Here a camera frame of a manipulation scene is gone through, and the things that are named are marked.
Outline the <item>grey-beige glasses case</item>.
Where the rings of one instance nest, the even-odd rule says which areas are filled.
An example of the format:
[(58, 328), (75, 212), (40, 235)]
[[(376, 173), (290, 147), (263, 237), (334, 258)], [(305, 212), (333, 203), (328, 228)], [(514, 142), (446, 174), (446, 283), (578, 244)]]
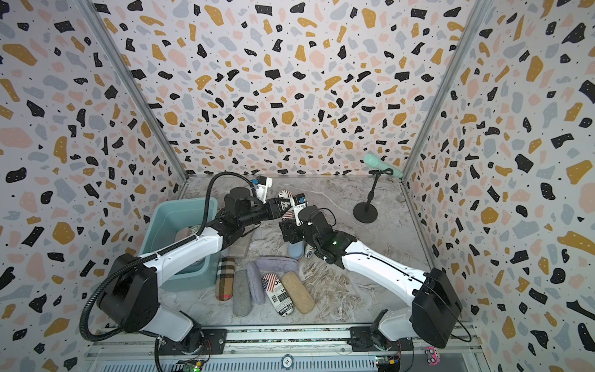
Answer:
[(250, 232), (244, 237), (240, 237), (228, 249), (228, 256), (234, 259), (245, 259), (249, 253), (249, 247), (252, 243), (254, 232)]

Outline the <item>teal plastic storage box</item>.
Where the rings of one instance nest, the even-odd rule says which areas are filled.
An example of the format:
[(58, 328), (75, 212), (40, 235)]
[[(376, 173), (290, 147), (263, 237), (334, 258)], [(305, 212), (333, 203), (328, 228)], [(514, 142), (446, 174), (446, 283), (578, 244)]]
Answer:
[[(180, 232), (202, 221), (204, 198), (165, 201), (155, 209), (140, 254), (150, 254), (181, 239)], [(161, 289), (169, 292), (198, 291), (211, 288), (216, 282), (216, 273), (221, 254), (212, 254), (196, 261), (169, 278)]]

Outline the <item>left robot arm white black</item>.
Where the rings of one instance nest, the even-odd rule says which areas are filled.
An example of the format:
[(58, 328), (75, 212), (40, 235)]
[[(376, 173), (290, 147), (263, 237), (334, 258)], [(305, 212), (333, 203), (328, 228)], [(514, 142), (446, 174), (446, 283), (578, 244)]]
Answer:
[[(296, 198), (278, 196), (263, 200), (257, 186), (234, 188), (217, 217), (210, 218), (212, 199), (206, 196), (198, 231), (149, 254), (118, 257), (107, 277), (84, 307), (80, 332), (91, 342), (108, 339), (119, 333), (142, 333), (169, 341), (187, 352), (201, 346), (201, 325), (190, 316), (168, 308), (158, 298), (159, 288), (193, 263), (217, 254), (234, 244), (251, 225), (275, 220), (290, 212)], [(116, 329), (94, 335), (88, 328), (91, 309), (97, 306), (116, 322)]]

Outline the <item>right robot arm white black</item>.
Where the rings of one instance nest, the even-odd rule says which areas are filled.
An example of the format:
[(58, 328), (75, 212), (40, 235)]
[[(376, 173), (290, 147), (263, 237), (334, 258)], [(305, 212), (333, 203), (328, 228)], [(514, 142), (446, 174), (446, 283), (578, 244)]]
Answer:
[(303, 209), (298, 217), (298, 223), (279, 223), (284, 241), (304, 241), (325, 263), (367, 277), (407, 305), (398, 311), (382, 311), (372, 333), (391, 342), (418, 337), (433, 347), (447, 346), (460, 322), (462, 304), (443, 271), (422, 271), (379, 254), (355, 236), (333, 229), (316, 206)]

